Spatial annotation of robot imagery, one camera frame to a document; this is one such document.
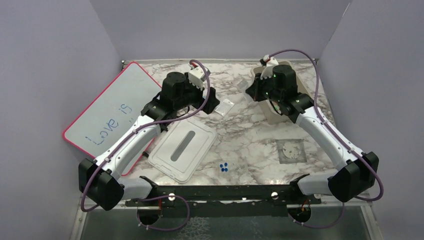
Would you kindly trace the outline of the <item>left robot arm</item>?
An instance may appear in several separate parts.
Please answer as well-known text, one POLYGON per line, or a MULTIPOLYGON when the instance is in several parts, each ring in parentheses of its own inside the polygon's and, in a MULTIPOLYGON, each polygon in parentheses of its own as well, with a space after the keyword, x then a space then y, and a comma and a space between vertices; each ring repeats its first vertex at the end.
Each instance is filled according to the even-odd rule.
POLYGON ((170 72, 160 91, 141 110, 135 123, 108 150, 78 166, 80 208, 90 212, 97 207, 108 211, 121 200, 139 199, 144 205, 157 200, 157 191, 139 177, 120 181, 124 168, 169 124, 188 119, 202 111, 211 114, 219 105, 211 86, 210 71, 200 67, 188 72, 170 72))

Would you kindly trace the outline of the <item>beige plastic bin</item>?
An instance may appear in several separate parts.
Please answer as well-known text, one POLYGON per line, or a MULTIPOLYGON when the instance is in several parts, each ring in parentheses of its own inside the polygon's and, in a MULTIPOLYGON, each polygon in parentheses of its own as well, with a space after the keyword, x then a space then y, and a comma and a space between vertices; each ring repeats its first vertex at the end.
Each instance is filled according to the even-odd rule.
MULTIPOLYGON (((254 78, 260 78, 261 72, 256 71, 254 78)), ((282 101, 264 100, 259 106, 269 125, 276 125, 284 121, 290 120, 295 123, 300 114, 306 109, 311 108, 314 104, 309 92, 306 88, 298 84, 301 79, 297 76, 296 71, 292 68, 291 63, 278 63, 272 69, 272 85, 282 95, 282 101)))

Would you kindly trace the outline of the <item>clear zip bag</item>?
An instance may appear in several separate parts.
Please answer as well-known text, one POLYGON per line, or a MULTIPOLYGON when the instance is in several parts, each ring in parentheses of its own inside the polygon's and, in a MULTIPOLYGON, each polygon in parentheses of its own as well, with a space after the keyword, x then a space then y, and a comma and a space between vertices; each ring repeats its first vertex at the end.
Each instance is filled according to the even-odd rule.
POLYGON ((241 92, 244 92, 248 87, 250 86, 250 83, 246 79, 242 79, 237 85, 237 89, 241 92))
POLYGON ((229 111, 234 107, 234 103, 229 99, 223 99, 220 104, 215 108, 215 112, 222 117, 225 117, 229 111))

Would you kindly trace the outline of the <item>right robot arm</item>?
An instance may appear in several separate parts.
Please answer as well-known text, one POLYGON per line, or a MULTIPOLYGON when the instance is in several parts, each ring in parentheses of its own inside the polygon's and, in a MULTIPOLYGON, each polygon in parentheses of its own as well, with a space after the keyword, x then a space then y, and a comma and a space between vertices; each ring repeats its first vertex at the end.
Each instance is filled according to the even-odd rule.
POLYGON ((335 173, 307 175, 293 181, 288 190, 289 199, 300 204, 309 195, 332 195, 346 203, 371 188, 376 181, 378 156, 363 152, 347 140, 323 116, 315 101, 298 90, 297 75, 290 65, 270 68, 268 77, 254 75, 246 93, 255 101, 269 101, 280 115, 287 116, 304 129, 324 150, 336 168, 335 173))

